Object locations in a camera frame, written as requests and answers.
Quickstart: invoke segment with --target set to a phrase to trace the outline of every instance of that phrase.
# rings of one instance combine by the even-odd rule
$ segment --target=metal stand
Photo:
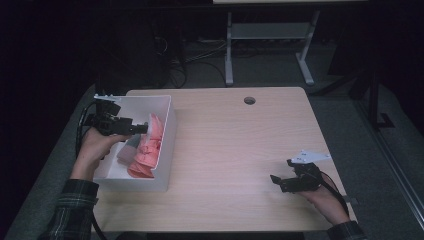
[[[301,52],[296,53],[296,59],[306,84],[314,85],[314,80],[306,64],[306,55],[314,36],[320,11],[315,11],[311,22],[307,23],[233,23],[231,12],[227,22],[227,55],[225,56],[225,83],[234,84],[233,66],[231,61],[231,44],[233,39],[303,39],[305,45]]]

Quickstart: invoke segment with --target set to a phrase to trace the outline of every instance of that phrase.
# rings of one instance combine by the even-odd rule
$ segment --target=dark background
[[[166,83],[167,59],[158,58],[152,50],[158,47],[152,35],[160,33],[174,39],[174,55],[181,54],[178,37],[196,40],[199,36],[225,36],[225,29],[212,27],[217,22],[225,24],[225,12],[210,13],[215,16],[211,23],[208,14],[173,12],[158,17],[142,11],[111,9],[106,2],[1,4],[0,238],[89,86],[100,81],[109,93],[125,93],[131,88],[159,88]],[[363,65],[375,69],[381,83],[396,94],[405,113],[424,133],[422,1],[371,1],[365,9],[349,11],[348,18],[341,11],[323,12],[319,24],[327,30],[318,26],[315,36],[315,41],[322,42],[337,38],[339,48],[330,73],[345,75]],[[154,27],[149,20],[152,16],[160,19]],[[144,47],[137,46],[140,40]],[[133,49],[144,57],[138,58]],[[149,75],[161,75],[161,80],[151,82]]]

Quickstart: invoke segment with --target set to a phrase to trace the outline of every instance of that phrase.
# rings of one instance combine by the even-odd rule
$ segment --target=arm
[[[323,179],[333,188],[334,184],[323,174]],[[316,191],[299,192],[330,222],[333,227],[327,230],[331,240],[366,240],[364,232],[356,221],[351,221],[340,202],[324,186]]]
[[[102,136],[95,128],[88,130],[75,161],[70,179],[59,196],[47,230],[39,239],[90,239],[93,208],[99,185],[93,183],[100,159],[127,136]]]

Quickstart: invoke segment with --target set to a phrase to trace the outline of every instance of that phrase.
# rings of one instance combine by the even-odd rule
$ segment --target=person's left hand
[[[110,148],[115,143],[128,140],[130,137],[123,135],[103,136],[97,129],[90,128],[84,135],[70,178],[92,181],[100,159],[109,154]]]

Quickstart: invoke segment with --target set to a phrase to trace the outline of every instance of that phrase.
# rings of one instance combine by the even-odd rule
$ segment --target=light wood table
[[[99,192],[94,212],[104,231],[262,232],[330,227],[305,199],[282,193],[269,176],[295,177],[286,159],[302,149],[329,153],[303,89],[137,90],[128,95],[172,96],[178,128],[169,189],[165,193]],[[256,103],[246,104],[245,97],[255,98]],[[344,195],[333,161],[316,164]]]

